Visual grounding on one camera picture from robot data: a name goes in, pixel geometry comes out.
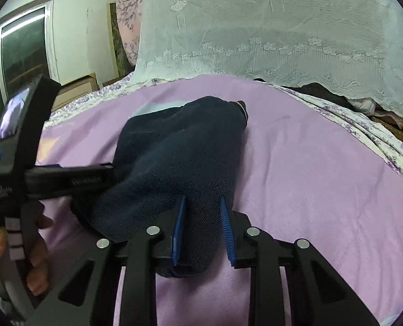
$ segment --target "white wall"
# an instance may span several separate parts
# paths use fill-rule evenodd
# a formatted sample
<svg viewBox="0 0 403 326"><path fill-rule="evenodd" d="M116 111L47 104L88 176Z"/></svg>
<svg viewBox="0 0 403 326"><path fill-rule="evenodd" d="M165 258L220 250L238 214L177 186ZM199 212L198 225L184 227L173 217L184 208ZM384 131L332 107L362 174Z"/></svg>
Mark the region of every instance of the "white wall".
<svg viewBox="0 0 403 326"><path fill-rule="evenodd" d="M31 1L8 0L0 17ZM54 45L60 83L93 72L99 84L118 77L109 41L109 2L115 0L54 0Z"/></svg>

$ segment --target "human hand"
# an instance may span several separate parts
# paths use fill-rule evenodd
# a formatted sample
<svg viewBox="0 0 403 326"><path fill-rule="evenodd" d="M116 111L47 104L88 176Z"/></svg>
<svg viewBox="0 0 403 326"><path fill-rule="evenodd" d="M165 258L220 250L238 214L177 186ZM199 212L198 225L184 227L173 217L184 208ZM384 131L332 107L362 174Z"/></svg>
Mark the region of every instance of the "human hand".
<svg viewBox="0 0 403 326"><path fill-rule="evenodd" d="M37 222L37 227L39 229L50 228L53 224L53 220L45 215ZM5 228L0 228L0 258L2 257L5 249L7 248L7 232ZM48 283L48 248L43 238L40 237L39 241L35 244L32 249L29 260L33 268L29 271L27 276L27 286L33 293L33 295L38 296L47 291L49 288Z"/></svg>

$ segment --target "silver screw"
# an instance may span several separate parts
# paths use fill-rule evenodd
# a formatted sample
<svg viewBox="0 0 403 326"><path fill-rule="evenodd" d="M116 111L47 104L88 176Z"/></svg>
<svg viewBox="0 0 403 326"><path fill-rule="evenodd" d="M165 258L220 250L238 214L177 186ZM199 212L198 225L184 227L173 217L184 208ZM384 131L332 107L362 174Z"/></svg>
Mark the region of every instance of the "silver screw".
<svg viewBox="0 0 403 326"><path fill-rule="evenodd" d="M97 247L99 248L99 249L104 249L104 248L107 248L108 246L109 246L109 240L108 239L100 239L98 242L97 242Z"/></svg>
<svg viewBox="0 0 403 326"><path fill-rule="evenodd" d="M250 227L246 230L246 233L250 236L258 236L260 234L260 230L256 227Z"/></svg>
<svg viewBox="0 0 403 326"><path fill-rule="evenodd" d="M296 242L299 248L301 249L307 249L310 246L310 243L306 239L300 239Z"/></svg>
<svg viewBox="0 0 403 326"><path fill-rule="evenodd" d="M147 228L147 234L148 235L156 235L160 232L161 230L159 229L159 227L152 225L150 227Z"/></svg>

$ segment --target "folded clothing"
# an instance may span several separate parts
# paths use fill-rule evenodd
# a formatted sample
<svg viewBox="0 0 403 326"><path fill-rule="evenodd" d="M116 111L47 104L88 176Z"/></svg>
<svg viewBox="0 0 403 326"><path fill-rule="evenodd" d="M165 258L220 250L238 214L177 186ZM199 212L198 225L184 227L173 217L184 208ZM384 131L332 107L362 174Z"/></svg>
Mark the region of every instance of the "folded clothing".
<svg viewBox="0 0 403 326"><path fill-rule="evenodd" d="M73 213L85 227L119 243L185 195L180 264L157 272L203 272L220 241L220 197L233 204L247 119L243 102L215 97L129 119L115 151L116 184L98 195L74 196Z"/></svg>

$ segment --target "bed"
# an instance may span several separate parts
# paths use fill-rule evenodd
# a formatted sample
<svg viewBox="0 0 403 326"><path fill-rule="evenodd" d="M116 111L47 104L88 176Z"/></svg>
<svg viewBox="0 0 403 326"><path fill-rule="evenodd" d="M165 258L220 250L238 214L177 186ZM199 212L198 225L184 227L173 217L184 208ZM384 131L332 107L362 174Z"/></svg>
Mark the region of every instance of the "bed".
<svg viewBox="0 0 403 326"><path fill-rule="evenodd" d="M234 76L157 82L136 91L129 84L118 94L93 100L92 107L85 106L85 100L75 115L51 117L42 135L39 164L111 161L119 132L131 116L181 106L204 95L242 99L250 120L234 209L276 239L308 238L381 325L391 325L403 310L400 141L361 114ZM68 198L45 206L55 221L42 233L55 283L73 256L94 246L98 238L81 228ZM158 277L158 324L244 325L249 282L247 271L230 267L224 249L203 275Z"/></svg>

